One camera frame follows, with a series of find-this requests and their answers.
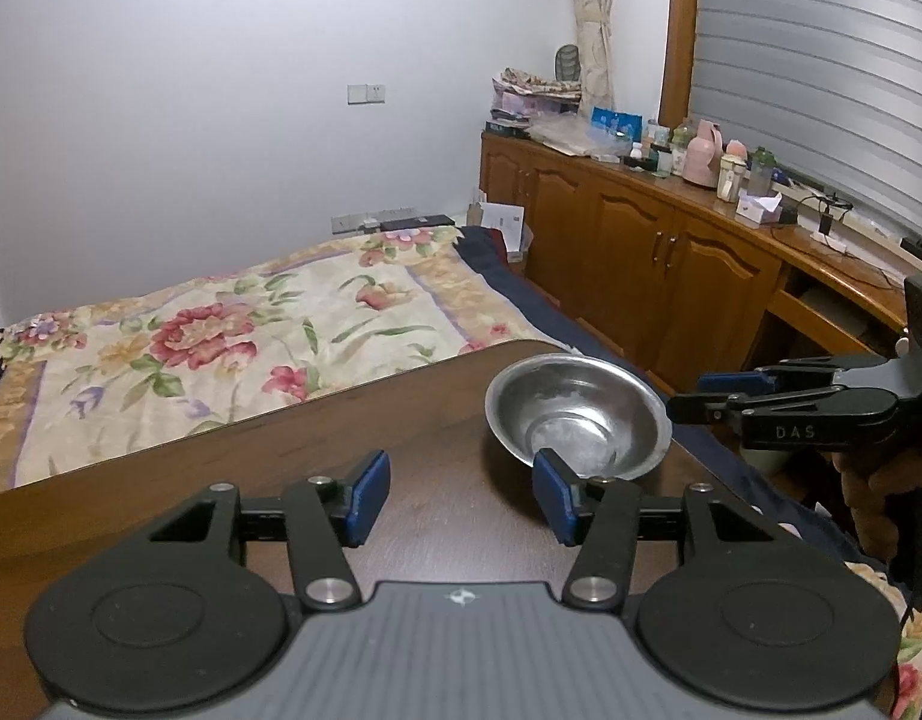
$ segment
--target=window blind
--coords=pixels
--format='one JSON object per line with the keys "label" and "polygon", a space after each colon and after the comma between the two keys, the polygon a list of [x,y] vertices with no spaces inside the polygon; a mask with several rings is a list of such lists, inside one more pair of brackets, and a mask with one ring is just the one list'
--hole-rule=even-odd
{"label": "window blind", "polygon": [[922,232],[922,0],[698,0],[690,111]]}

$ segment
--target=metal screw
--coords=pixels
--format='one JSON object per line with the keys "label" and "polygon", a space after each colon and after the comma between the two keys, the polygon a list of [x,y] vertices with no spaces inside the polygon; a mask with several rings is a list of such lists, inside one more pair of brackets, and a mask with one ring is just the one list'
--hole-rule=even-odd
{"label": "metal screw", "polygon": [[617,593],[618,586],[605,577],[581,577],[571,583],[568,592],[581,601],[597,604]]}
{"label": "metal screw", "polygon": [[312,581],[304,588],[304,594],[319,604],[341,604],[354,595],[354,587],[349,581],[325,577]]}

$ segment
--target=white wall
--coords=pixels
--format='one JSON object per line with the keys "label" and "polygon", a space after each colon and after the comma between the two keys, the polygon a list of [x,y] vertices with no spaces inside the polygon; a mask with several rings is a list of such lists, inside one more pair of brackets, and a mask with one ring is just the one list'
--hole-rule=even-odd
{"label": "white wall", "polygon": [[491,75],[571,41],[570,0],[0,0],[0,322],[463,208]]}
{"label": "white wall", "polygon": [[615,108],[658,116],[669,0],[615,0],[611,13]]}

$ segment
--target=metal bowl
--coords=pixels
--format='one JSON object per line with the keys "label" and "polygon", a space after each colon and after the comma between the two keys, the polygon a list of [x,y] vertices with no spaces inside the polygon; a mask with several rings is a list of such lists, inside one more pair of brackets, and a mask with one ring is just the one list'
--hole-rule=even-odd
{"label": "metal bowl", "polygon": [[637,479],[671,444],[664,403],[649,386],[611,362],[574,354],[508,365],[488,386],[484,412],[522,463],[531,466],[550,447],[582,477]]}

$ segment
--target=bed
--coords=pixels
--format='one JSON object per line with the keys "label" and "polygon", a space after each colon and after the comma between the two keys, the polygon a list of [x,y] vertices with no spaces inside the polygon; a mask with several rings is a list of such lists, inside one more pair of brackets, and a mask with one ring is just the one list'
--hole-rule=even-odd
{"label": "bed", "polygon": [[[642,376],[510,271],[499,238],[439,227],[339,239],[6,328],[0,493],[514,338]],[[676,425],[674,440],[906,613],[911,597],[829,519],[778,493],[708,430]],[[905,637],[911,718],[922,709],[922,611]]]}

